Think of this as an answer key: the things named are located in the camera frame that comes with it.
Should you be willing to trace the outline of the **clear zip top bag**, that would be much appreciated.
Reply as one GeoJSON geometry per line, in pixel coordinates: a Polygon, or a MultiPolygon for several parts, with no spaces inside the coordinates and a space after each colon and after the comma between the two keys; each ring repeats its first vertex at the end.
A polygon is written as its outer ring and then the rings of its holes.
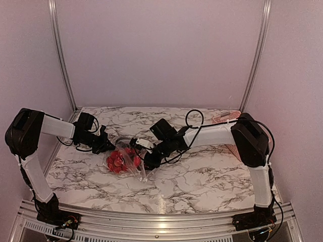
{"type": "Polygon", "coordinates": [[[110,174],[127,176],[131,175],[142,183],[147,182],[157,172],[157,169],[147,170],[144,166],[144,155],[147,153],[145,149],[137,150],[132,148],[130,143],[131,138],[128,137],[115,137],[112,143],[115,149],[107,151],[104,154],[103,166],[110,174]],[[138,156],[142,162],[138,168],[133,166],[133,157],[138,156]]]}

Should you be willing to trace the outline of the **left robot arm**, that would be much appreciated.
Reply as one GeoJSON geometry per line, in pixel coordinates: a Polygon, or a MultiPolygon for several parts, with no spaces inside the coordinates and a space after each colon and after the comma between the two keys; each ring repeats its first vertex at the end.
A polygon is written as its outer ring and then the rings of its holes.
{"type": "Polygon", "coordinates": [[[105,126],[88,113],[80,113],[78,119],[69,123],[43,111],[22,108],[5,134],[5,142],[15,156],[23,179],[33,193],[38,214],[52,224],[64,219],[57,196],[49,187],[38,160],[38,143],[42,134],[66,138],[75,146],[85,145],[93,154],[114,150],[105,126]]]}

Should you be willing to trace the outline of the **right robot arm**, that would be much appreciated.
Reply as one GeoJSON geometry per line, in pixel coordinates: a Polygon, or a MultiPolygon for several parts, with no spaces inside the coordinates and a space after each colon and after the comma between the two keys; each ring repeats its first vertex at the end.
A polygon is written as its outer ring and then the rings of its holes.
{"type": "Polygon", "coordinates": [[[255,226],[262,225],[273,215],[275,196],[270,157],[274,140],[267,127],[248,113],[236,119],[215,124],[186,124],[176,130],[165,119],[154,124],[150,131],[159,143],[147,149],[143,162],[148,168],[158,168],[170,163],[170,156],[177,152],[178,159],[192,148],[202,146],[234,147],[240,161],[248,168],[254,188],[253,212],[247,215],[255,226]]]}

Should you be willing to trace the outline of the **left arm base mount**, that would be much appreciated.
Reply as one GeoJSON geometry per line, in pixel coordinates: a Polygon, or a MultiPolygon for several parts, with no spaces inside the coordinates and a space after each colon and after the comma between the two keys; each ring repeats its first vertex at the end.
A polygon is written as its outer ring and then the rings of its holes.
{"type": "Polygon", "coordinates": [[[44,216],[37,214],[37,220],[47,224],[55,225],[58,229],[70,228],[76,230],[80,222],[81,215],[79,213],[60,210],[58,215],[44,216]]]}

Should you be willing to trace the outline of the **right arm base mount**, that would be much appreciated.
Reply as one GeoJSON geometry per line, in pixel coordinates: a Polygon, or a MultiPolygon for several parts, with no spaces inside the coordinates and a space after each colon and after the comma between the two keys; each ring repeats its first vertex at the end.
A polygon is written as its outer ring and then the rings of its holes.
{"type": "Polygon", "coordinates": [[[268,224],[276,223],[274,214],[265,215],[262,213],[243,213],[233,216],[232,224],[237,231],[262,227],[268,224]]]}

